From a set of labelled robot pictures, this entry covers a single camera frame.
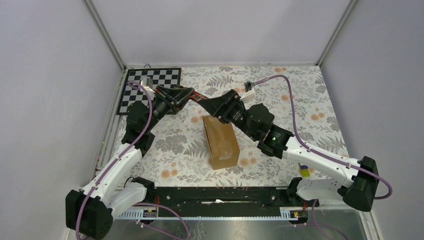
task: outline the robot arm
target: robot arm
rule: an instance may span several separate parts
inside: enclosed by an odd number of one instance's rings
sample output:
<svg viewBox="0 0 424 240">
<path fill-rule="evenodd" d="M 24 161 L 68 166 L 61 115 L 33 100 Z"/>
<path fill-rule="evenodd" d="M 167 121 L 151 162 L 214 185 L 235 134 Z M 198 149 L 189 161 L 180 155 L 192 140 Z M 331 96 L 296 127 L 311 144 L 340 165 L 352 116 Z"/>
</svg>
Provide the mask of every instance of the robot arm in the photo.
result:
<svg viewBox="0 0 424 240">
<path fill-rule="evenodd" d="M 87 196 L 85 193 L 91 191 L 93 187 L 95 189 L 83 210 L 79 231 L 94 239 L 102 239 L 108 233 L 112 222 L 135 203 L 152 201 L 152 196 L 155 195 L 152 190 L 154 183 L 148 180 L 132 182 L 118 193 L 115 193 L 115 190 L 126 173 L 151 147 L 155 138 L 151 129 L 165 114 L 178 113 L 189 100 L 201 105 L 221 123 L 232 123 L 252 141 L 258 141 L 257 147 L 267 156 L 306 164 L 332 178 L 313 181 L 302 178 L 293 179 L 287 190 L 287 195 L 292 194 L 292 199 L 303 202 L 312 199 L 342 198 L 346 204 L 357 210 L 371 210 L 379 183 L 377 179 L 351 167 L 334 163 L 310 152 L 311 149 L 305 149 L 294 138 L 292 132 L 273 123 L 274 115 L 262 103 L 245 109 L 243 100 L 234 90 L 230 90 L 220 97 L 207 98 L 195 92 L 193 88 L 169 89 L 158 86 L 154 91 L 150 124 L 141 139 L 119 158 L 119 154 L 140 135 L 149 118 L 148 108 L 141 102 L 135 102 L 128 107 L 125 135 L 122 145 L 113 157 L 117 160 L 109 161 L 98 176 L 102 176 L 112 162 L 118 162 L 107 171 L 103 179 L 98 179 L 97 176 L 82 190 L 71 190 L 66 196 L 66 226 L 68 228 L 76 229 L 77 216 L 82 202 Z M 315 146 L 313 149 L 343 160 L 350 166 L 361 167 L 378 175 L 376 163 L 369 157 L 365 156 L 358 161 L 355 158 L 343 158 Z"/>
<path fill-rule="evenodd" d="M 245 84 L 246 92 L 249 90 L 248 84 Z M 274 115 L 262 103 L 245 109 L 240 96 L 233 89 L 215 98 L 207 98 L 198 93 L 195 96 L 192 99 L 211 116 L 218 118 L 223 124 L 233 123 L 251 140 L 258 141 L 257 148 L 267 156 L 306 164 L 332 178 L 316 180 L 318 184 L 315 185 L 306 179 L 295 181 L 295 183 L 292 181 L 292 184 L 297 184 L 292 187 L 296 187 L 297 195 L 303 200 L 319 197 L 331 200 L 342 199 L 354 209 L 364 212 L 371 210 L 379 181 L 351 166 L 363 168 L 378 175 L 376 162 L 372 158 L 364 156 L 359 161 L 355 158 L 339 156 L 316 146 L 306 149 L 292 132 L 273 124 Z M 350 167 L 315 154 L 311 152 L 311 149 L 341 160 Z"/>
</svg>

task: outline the metal frame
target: metal frame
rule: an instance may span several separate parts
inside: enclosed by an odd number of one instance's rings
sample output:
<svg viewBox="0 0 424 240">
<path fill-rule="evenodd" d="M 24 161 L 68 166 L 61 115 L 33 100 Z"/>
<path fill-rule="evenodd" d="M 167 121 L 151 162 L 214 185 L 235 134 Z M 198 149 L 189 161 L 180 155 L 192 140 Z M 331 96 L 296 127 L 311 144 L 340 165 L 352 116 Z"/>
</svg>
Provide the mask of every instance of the metal frame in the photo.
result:
<svg viewBox="0 0 424 240">
<path fill-rule="evenodd" d="M 84 2 L 84 5 L 86 6 L 88 13 L 93 19 L 93 22 L 97 26 L 98 30 L 100 31 L 101 36 L 103 37 L 107 47 L 109 48 L 110 52 L 112 53 L 113 57 L 115 58 L 116 63 L 120 67 L 121 70 L 125 69 L 125 62 L 122 60 L 121 55 L 118 52 L 117 47 L 115 46 L 114 42 L 111 39 L 111 36 L 108 33 L 108 30 L 106 30 L 105 25 L 102 22 L 102 19 L 99 16 L 99 13 L 97 12 L 96 7 L 94 6 L 94 3 L 92 0 L 82 0 Z"/>
<path fill-rule="evenodd" d="M 144 210 L 154 210 L 154 207 L 148 206 L 137 206 L 128 208 L 116 220 L 151 220 L 149 217 L 143 217 Z M 261 216 L 261 217 L 239 217 L 239 216 L 228 216 L 228 217 L 202 217 L 202 216 L 184 216 L 182 219 L 188 220 L 200 220 L 200 221 L 297 221 L 297 218 L 290 217 L 290 210 L 279 208 L 281 216 Z M 155 220 L 179 220 L 177 217 L 155 217 Z"/>
<path fill-rule="evenodd" d="M 362 220 L 363 229 L 365 230 L 366 238 L 369 240 L 383 240 L 380 226 L 377 223 L 374 210 L 370 212 L 359 212 L 360 219 Z"/>
<path fill-rule="evenodd" d="M 348 20 L 349 16 L 351 15 L 352 11 L 354 10 L 358 0 L 350 0 L 349 4 L 347 5 L 346 9 L 344 10 L 343 14 L 341 15 L 340 20 L 337 23 L 337 26 L 335 27 L 334 31 L 331 34 L 330 39 L 327 42 L 327 45 L 324 48 L 324 51 L 321 53 L 321 56 L 318 58 L 318 61 L 315 63 L 315 65 L 321 67 L 323 65 L 324 60 L 326 59 L 329 51 L 333 47 L 334 42 L 336 41 L 337 37 L 340 34 L 340 31 L 345 26 L 346 21 Z"/>
<path fill-rule="evenodd" d="M 315 66 L 315 63 L 246 63 L 246 64 L 134 64 L 127 65 L 126 68 L 131 69 L 144 69 L 149 65 L 151 68 L 197 68 L 197 67 L 290 67 L 290 66 Z"/>
<path fill-rule="evenodd" d="M 112 105 L 110 106 L 109 113 L 107 115 L 107 124 L 104 127 L 101 142 L 99 144 L 98 151 L 96 152 L 96 159 L 90 171 L 90 180 L 96 176 L 96 172 L 98 170 L 101 170 L 101 166 L 103 165 L 105 159 L 107 164 L 112 156 L 113 148 L 115 146 L 114 141 L 118 133 L 119 123 L 121 122 L 121 116 L 115 115 L 115 113 L 118 108 L 121 91 L 124 87 L 126 77 L 127 70 L 122 71 L 120 80 L 116 86 L 115 94 L 113 96 Z"/>
</svg>

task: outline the yellow label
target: yellow label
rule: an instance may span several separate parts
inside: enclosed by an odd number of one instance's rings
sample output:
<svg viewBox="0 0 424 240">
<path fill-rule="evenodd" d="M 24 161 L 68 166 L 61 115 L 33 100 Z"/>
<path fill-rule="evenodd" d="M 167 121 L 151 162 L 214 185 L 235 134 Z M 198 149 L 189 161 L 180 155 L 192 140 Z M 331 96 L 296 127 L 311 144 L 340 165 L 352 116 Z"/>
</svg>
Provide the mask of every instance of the yellow label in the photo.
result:
<svg viewBox="0 0 424 240">
<path fill-rule="evenodd" d="M 308 169 L 301 169 L 300 170 L 300 174 L 302 174 L 302 177 L 304 177 L 304 178 L 307 178 L 307 177 L 310 177 L 311 176 L 311 174 L 309 173 L 309 170 Z"/>
</svg>

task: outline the white connector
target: white connector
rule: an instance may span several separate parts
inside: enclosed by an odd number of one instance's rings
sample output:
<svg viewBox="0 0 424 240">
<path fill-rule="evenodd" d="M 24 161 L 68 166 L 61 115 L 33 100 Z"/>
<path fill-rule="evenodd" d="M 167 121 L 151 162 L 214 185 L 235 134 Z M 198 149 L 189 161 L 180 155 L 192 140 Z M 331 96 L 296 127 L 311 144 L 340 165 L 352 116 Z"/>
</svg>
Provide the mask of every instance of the white connector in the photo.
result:
<svg viewBox="0 0 424 240">
<path fill-rule="evenodd" d="M 243 103 L 250 102 L 256 98 L 255 88 L 252 86 L 250 81 L 244 84 L 244 89 L 246 90 L 246 93 L 240 98 Z"/>
<path fill-rule="evenodd" d="M 146 91 L 148 92 L 148 95 L 149 95 L 150 99 L 153 100 L 153 98 L 155 97 L 155 91 L 152 89 L 153 80 L 149 76 L 148 77 L 143 77 L 140 80 L 140 84 L 143 86 L 144 89 L 146 89 Z"/>
</svg>

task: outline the floral pattern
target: floral pattern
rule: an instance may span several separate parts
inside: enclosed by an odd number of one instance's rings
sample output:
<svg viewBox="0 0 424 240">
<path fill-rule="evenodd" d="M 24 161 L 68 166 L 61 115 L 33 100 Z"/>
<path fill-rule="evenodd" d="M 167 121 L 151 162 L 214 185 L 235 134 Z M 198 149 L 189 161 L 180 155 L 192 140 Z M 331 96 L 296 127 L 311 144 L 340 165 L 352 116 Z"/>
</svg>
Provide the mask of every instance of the floral pattern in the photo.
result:
<svg viewBox="0 0 424 240">
<path fill-rule="evenodd" d="M 243 95 L 246 81 L 284 74 L 290 79 L 300 136 L 312 145 L 347 156 L 346 146 L 318 66 L 287 67 L 185 67 L 181 85 L 194 88 L 207 97 L 218 97 L 229 89 Z M 263 103 L 275 115 L 274 123 L 293 131 L 289 90 L 281 78 L 267 81 L 255 88 L 256 99 L 246 108 Z M 152 130 L 156 136 L 152 147 L 131 169 L 129 176 L 141 176 L 156 186 L 287 186 L 299 177 L 297 163 L 268 157 L 256 148 L 239 129 L 234 128 L 240 156 L 238 165 L 213 170 L 202 116 L 208 113 L 189 101 L 177 115 L 165 116 Z M 115 144 L 117 151 L 125 134 L 126 116 L 119 124 Z M 310 169 L 311 178 L 326 178 Z"/>
</svg>

